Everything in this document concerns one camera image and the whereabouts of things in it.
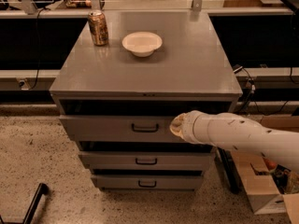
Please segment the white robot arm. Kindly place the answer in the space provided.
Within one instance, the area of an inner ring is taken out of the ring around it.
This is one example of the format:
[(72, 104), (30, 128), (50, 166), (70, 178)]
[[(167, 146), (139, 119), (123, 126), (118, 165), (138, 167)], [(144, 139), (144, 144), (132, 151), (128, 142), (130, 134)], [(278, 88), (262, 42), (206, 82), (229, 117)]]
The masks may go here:
[(210, 115), (200, 111), (178, 115), (171, 121), (170, 131), (191, 144), (265, 155), (299, 172), (299, 133), (266, 128), (232, 113)]

